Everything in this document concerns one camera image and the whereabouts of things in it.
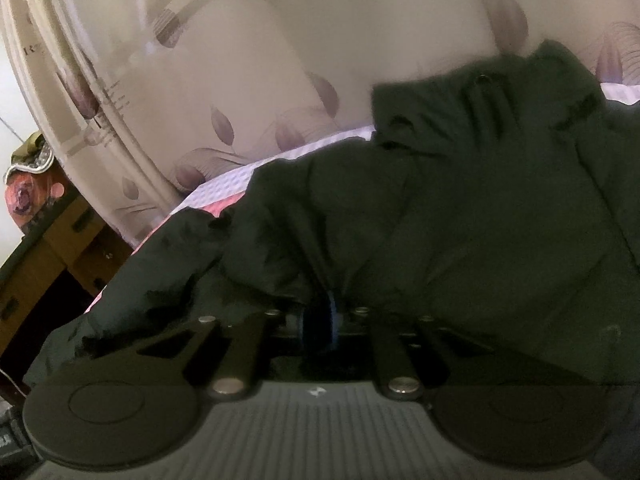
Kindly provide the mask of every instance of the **leaf pattern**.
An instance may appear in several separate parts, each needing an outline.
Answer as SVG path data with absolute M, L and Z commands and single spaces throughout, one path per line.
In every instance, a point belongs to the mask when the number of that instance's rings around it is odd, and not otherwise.
M 516 54 L 529 37 L 529 22 L 516 0 L 486 0 L 495 43 L 503 53 Z
M 615 44 L 622 60 L 623 83 L 640 84 L 640 27 L 633 23 L 617 22 L 613 25 Z
M 100 103 L 84 76 L 72 73 L 68 69 L 65 69 L 64 74 L 57 73 L 57 75 L 82 117 L 87 120 L 93 119 L 100 109 Z
M 142 213 L 147 211 L 153 211 L 154 209 L 158 209 L 157 206 L 152 205 L 149 202 L 141 202 L 134 205 L 127 205 L 124 207 L 117 207 L 113 211 L 118 213 L 123 219 L 132 218 L 135 216 L 139 216 Z
M 169 180 L 178 191 L 191 192 L 203 182 L 242 166 L 225 160 L 225 155 L 227 154 L 213 148 L 191 150 L 175 161 Z
M 324 105 L 324 109 L 332 119 L 338 113 L 340 107 L 340 99 L 338 98 L 338 92 L 335 91 L 334 86 L 331 85 L 324 77 L 314 74 L 313 72 L 307 72 L 311 84 L 318 92 L 318 96 Z
M 281 152 L 295 150 L 296 148 L 305 145 L 305 137 L 303 137 L 299 131 L 293 129 L 289 124 L 283 121 L 276 122 L 274 136 L 276 144 Z
M 226 115 L 211 105 L 211 124 L 218 138 L 227 146 L 234 143 L 234 129 Z
M 122 177 L 122 192 L 130 200 L 137 200 L 140 196 L 140 190 L 136 183 L 126 176 Z
M 167 48 L 173 48 L 180 39 L 184 27 L 178 15 L 170 9 L 165 9 L 154 23 L 156 40 Z
M 191 164 L 180 164 L 175 168 L 175 179 L 184 189 L 193 191 L 204 183 L 204 175 Z
M 604 44 L 596 63 L 596 78 L 601 83 L 622 83 L 622 58 L 610 34 L 606 34 Z

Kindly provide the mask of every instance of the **wooden nightstand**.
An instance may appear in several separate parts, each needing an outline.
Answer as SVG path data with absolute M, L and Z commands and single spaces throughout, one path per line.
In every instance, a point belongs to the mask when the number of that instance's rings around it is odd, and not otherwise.
M 81 315 L 131 248 L 72 190 L 0 267 L 0 368 L 20 381 L 47 335 Z M 0 375 L 0 397 L 22 396 Z

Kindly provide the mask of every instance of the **wall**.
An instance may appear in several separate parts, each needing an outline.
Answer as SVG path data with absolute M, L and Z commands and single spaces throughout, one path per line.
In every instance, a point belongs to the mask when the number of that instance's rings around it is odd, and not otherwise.
M 38 129 L 27 107 L 0 38 L 0 176 L 9 167 L 11 154 Z M 4 204 L 4 183 L 0 195 L 0 265 L 20 243 L 22 232 Z

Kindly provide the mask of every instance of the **ribbed rubber surface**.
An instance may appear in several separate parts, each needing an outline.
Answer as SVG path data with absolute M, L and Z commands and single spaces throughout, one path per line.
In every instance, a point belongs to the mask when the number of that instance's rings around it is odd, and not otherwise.
M 219 404 L 175 452 L 135 469 L 78 472 L 47 462 L 32 480 L 602 480 L 588 463 L 527 473 L 469 457 L 445 441 L 414 403 L 370 383 L 266 383 Z

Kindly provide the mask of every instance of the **curtain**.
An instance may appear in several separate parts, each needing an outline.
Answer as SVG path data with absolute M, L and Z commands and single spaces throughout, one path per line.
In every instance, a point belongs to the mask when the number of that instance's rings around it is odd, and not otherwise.
M 371 123 L 380 82 L 545 38 L 640 84 L 640 0 L 0 0 L 18 81 L 70 179 L 136 245 L 180 198 Z

